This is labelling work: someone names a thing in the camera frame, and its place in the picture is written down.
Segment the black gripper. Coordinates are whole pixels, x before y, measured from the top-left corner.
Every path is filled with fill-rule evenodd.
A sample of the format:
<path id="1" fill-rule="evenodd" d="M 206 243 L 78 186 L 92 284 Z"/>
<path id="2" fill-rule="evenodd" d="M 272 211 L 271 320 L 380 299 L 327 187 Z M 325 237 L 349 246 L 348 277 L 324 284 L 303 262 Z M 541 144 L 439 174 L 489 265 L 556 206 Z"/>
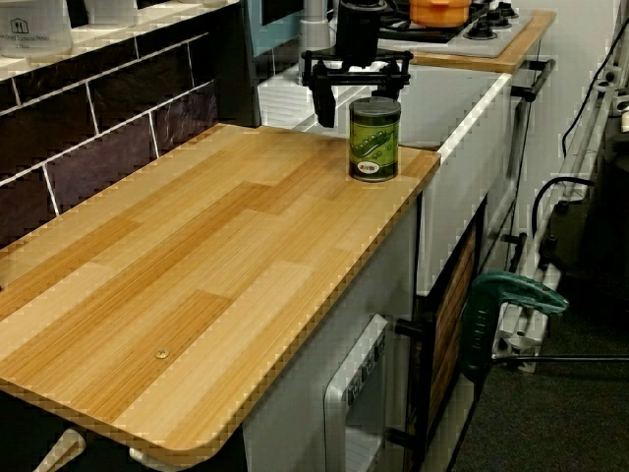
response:
<path id="1" fill-rule="evenodd" d="M 410 83 L 409 51 L 378 47 L 380 17 L 386 1 L 341 1 L 337 8 L 336 39 L 326 49 L 306 50 L 302 82 L 313 94 L 318 124 L 335 126 L 335 86 L 371 86 L 375 95 L 398 99 Z"/>

